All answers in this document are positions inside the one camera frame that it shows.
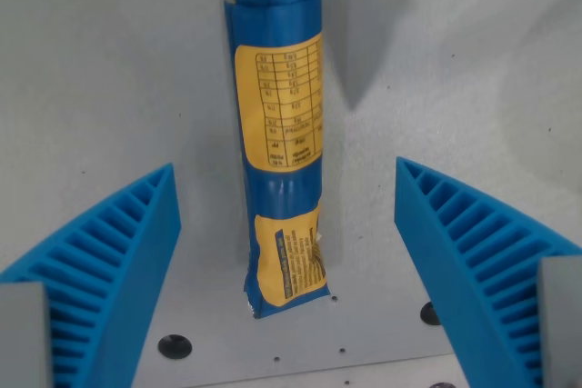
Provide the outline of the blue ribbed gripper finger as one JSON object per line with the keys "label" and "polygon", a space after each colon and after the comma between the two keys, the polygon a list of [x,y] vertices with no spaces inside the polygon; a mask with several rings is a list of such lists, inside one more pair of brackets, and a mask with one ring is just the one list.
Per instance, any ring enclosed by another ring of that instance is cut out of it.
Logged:
{"label": "blue ribbed gripper finger", "polygon": [[180,231],[166,164],[3,270],[4,284],[45,288],[55,387],[131,386]]}
{"label": "blue ribbed gripper finger", "polygon": [[394,220],[469,385],[542,386],[538,266],[580,247],[404,157],[396,159]]}

